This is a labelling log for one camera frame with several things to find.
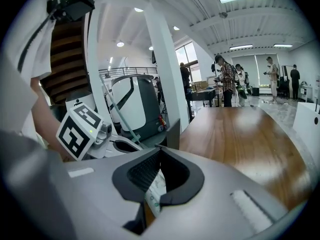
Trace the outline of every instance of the wooden table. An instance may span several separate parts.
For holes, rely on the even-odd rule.
[[[289,210],[310,196],[310,177],[299,152],[259,107],[202,108],[181,134],[179,149],[235,167]]]

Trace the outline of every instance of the white sleeve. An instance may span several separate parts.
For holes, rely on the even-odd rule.
[[[40,77],[43,79],[51,74],[50,50],[52,31],[55,27],[55,21],[49,22],[43,28],[41,43],[35,56],[31,78]]]

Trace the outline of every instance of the floor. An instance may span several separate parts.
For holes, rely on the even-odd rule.
[[[288,135],[291,139],[293,144],[295,145],[296,149],[299,151],[305,165],[307,171],[309,172],[309,176],[311,179],[311,185],[313,188],[316,187],[318,182],[318,173],[317,168],[314,163],[314,160],[309,153],[306,145],[301,140],[301,138],[297,135],[296,131],[293,130],[293,124],[295,121],[295,116],[297,112],[298,102],[293,101],[292,99],[287,100],[283,98],[277,99],[277,104],[272,104],[270,101],[272,100],[272,96],[270,95],[261,95],[261,96],[249,96],[248,99],[245,101],[245,106],[249,107],[255,106],[260,107],[266,113],[268,113],[283,129],[283,131]],[[191,110],[194,111],[194,116],[197,116],[197,113],[203,108],[202,101],[194,101],[191,103]],[[232,98],[232,106],[237,107],[237,100],[236,97]],[[148,148],[154,147],[156,143],[161,142],[165,137],[165,132],[161,132],[155,136],[152,136],[148,139],[142,141],[144,145]]]

